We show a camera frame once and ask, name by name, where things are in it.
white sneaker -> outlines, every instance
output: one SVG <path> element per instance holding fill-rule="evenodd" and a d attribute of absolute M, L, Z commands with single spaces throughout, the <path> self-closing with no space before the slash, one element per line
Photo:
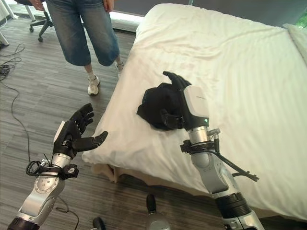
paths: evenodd
<path fill-rule="evenodd" d="M 117 71 L 118 71 L 118 78 L 120 77 L 120 74 L 124 68 L 124 63 L 123 62 L 120 62 L 120 63 L 115 63 L 115 66 L 117 68 Z"/>
<path fill-rule="evenodd" d="M 99 78 L 95 75 L 95 79 L 88 79 L 89 85 L 87 88 L 87 93 L 90 96 L 97 95 L 99 93 L 98 85 L 100 84 Z"/>

wire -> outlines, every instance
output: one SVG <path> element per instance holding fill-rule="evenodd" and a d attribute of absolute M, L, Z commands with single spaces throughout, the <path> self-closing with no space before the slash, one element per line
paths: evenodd
<path fill-rule="evenodd" d="M 19 44 L 19 45 L 16 47 L 16 49 L 15 49 L 15 52 L 14 52 L 14 53 L 9 54 L 9 55 L 0 55 L 0 57 L 9 57 L 9 56 L 13 56 L 13 55 L 15 55 L 15 54 L 18 54 L 18 53 L 22 52 L 24 49 L 25 49 L 25 45 L 24 45 L 24 43 L 20 43 L 20 44 Z"/>
<path fill-rule="evenodd" d="M 66 209 L 61 208 L 61 207 L 56 207 L 56 210 L 59 211 L 59 212 L 63 212 L 63 213 L 69 213 L 69 212 L 72 213 L 77 218 L 77 224 L 76 224 L 76 227 L 74 228 L 74 230 L 76 230 L 78 225 L 79 225 L 80 218 L 78 217 L 78 215 L 76 213 L 69 210 L 67 203 L 60 196 L 58 196 L 58 198 L 65 204 Z"/>
<path fill-rule="evenodd" d="M 250 179 L 252 179 L 253 181 L 257 182 L 257 180 L 259 180 L 259 177 L 257 177 L 256 175 L 252 175 L 249 173 L 249 171 L 244 171 L 243 169 L 241 169 L 240 167 L 236 166 L 234 163 L 232 163 L 229 159 L 227 159 L 226 157 L 223 157 L 220 153 L 216 153 L 212 150 L 206 150 L 206 152 L 212 153 L 215 156 L 217 156 L 219 159 L 221 159 L 223 162 L 225 162 L 226 164 L 228 164 L 231 168 L 233 168 L 234 170 L 236 170 L 238 173 L 234 173 L 233 176 L 246 176 Z"/>
<path fill-rule="evenodd" d="M 1 26 L 1 28 L 0 29 L 2 29 L 3 27 L 5 27 L 6 26 L 6 23 L 8 23 L 8 19 L 6 18 L 6 17 L 4 17 L 5 18 L 5 23 L 4 23 L 4 25 L 3 26 Z"/>
<path fill-rule="evenodd" d="M 14 51 L 14 53 L 13 54 L 9 54 L 9 55 L 0 55 L 1 57 L 9 57 L 9 56 L 14 56 L 14 55 L 16 55 L 16 54 L 18 54 L 18 53 L 20 53 L 20 52 L 22 52 L 22 51 L 24 51 L 24 49 L 25 49 L 25 45 L 23 44 L 23 43 L 20 43 L 17 47 L 16 47 L 16 49 L 15 49 L 15 51 Z M 10 73 L 10 71 L 11 71 L 11 69 L 15 69 L 15 66 L 16 66 L 16 63 L 17 62 L 21 62 L 22 61 L 22 59 L 20 58 L 20 57 L 13 57 L 12 59 L 10 59 L 10 60 L 8 60 L 8 61 L 6 61 L 6 62 L 4 62 L 4 63 L 2 63 L 1 65 L 0 65 L 0 83 L 2 84 L 2 85 L 4 85 L 6 88 L 8 88 L 8 89 L 10 89 L 10 90 L 14 90 L 15 92 L 17 92 L 17 95 L 14 97 L 14 99 L 13 99 L 13 101 L 12 101 L 12 104 L 11 104 L 11 114 L 12 114 L 12 116 L 13 116 L 13 118 L 16 120 L 16 121 L 18 121 L 21 125 L 22 125 L 22 127 L 24 128 L 24 131 L 25 131 L 25 133 L 26 133 L 26 135 L 27 135 L 27 139 L 28 139 L 28 160 L 29 160 L 29 164 L 28 164 L 28 166 L 26 167 L 26 173 L 27 173 L 27 175 L 31 175 L 31 176 L 43 176 L 43 175 L 45 175 L 45 176 L 49 176 L 49 177 L 51 177 L 51 176 L 57 176 L 57 175 L 50 175 L 50 174 L 43 174 L 43 173 L 41 173 L 41 174 L 37 174 L 37 173 L 33 173 L 33 171 L 32 171 L 32 167 L 36 164 L 37 165 L 37 168 L 39 168 L 40 167 L 40 161 L 31 161 L 31 159 L 30 159 L 30 137 L 29 137 L 29 133 L 28 133 L 28 131 L 27 131 L 27 129 L 25 128 L 25 126 L 23 125 L 23 123 L 17 118 L 17 117 L 15 117 L 15 115 L 14 115 L 14 110 L 13 110 L 13 105 L 14 105 L 14 102 L 15 102 L 15 100 L 19 97 L 19 95 L 20 95 L 20 92 L 17 90 L 17 89 L 14 89 L 14 88 L 12 88 L 12 87 L 10 87 L 10 86 L 7 86 L 6 84 L 4 84 L 2 81 L 4 80 L 4 79 L 6 79 L 7 78 L 7 76 L 9 75 L 9 73 Z M 49 160 L 48 160 L 48 158 L 46 157 L 46 159 L 47 159 L 47 161 L 48 161 L 48 163 L 49 163 L 49 166 L 50 167 L 54 167 L 54 168 L 61 168 L 61 167 L 59 167 L 59 166 L 57 166 L 57 165 L 55 165 L 55 164 L 50 164 L 50 162 L 49 162 Z M 56 210 L 57 211 L 59 211 L 59 212 L 63 212 L 63 213 L 72 213 L 73 215 L 75 215 L 76 217 L 77 217 L 77 224 L 76 224 L 76 226 L 75 226 L 75 228 L 74 228 L 74 230 L 76 230 L 77 229 L 77 227 L 78 227 L 78 225 L 79 225 L 79 217 L 78 217 L 78 215 L 76 214 L 76 213 L 74 213 L 73 211 L 70 211 L 69 210 L 69 206 L 67 205 L 67 203 L 60 197 L 60 196 L 58 196 L 58 198 L 65 204 L 65 206 L 66 206 L 66 210 L 65 209 L 63 209 L 63 208 L 60 208 L 60 207 L 56 207 Z"/>

bed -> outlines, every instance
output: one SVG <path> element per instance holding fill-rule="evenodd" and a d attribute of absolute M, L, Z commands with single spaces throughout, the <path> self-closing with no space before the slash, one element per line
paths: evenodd
<path fill-rule="evenodd" d="M 167 70 L 203 88 L 210 128 L 221 130 L 221 153 L 260 178 L 236 177 L 248 203 L 307 220 L 307 40 L 303 30 L 289 28 L 300 45 L 290 29 L 193 6 L 153 7 L 94 134 L 109 135 L 83 160 L 112 181 L 130 174 L 148 185 L 208 195 L 180 151 L 186 131 L 155 130 L 136 114 L 146 89 L 170 83 Z"/>

jeans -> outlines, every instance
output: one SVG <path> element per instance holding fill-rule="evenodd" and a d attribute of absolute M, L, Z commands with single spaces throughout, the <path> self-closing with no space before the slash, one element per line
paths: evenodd
<path fill-rule="evenodd" d="M 119 56 L 118 40 L 103 0 L 47 0 L 65 59 L 76 66 L 91 63 L 82 18 L 101 65 L 110 66 Z"/>

black cloth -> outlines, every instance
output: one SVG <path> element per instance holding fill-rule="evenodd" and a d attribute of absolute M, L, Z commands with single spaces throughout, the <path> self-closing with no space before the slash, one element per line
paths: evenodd
<path fill-rule="evenodd" d="M 29 0 L 15 0 L 16 2 L 26 5 L 26 6 L 32 6 L 31 2 Z"/>
<path fill-rule="evenodd" d="M 171 115 L 180 115 L 180 104 L 176 88 L 168 83 L 161 83 L 158 87 L 147 89 L 137 115 L 162 130 L 172 130 L 162 120 L 161 111 L 166 110 Z"/>

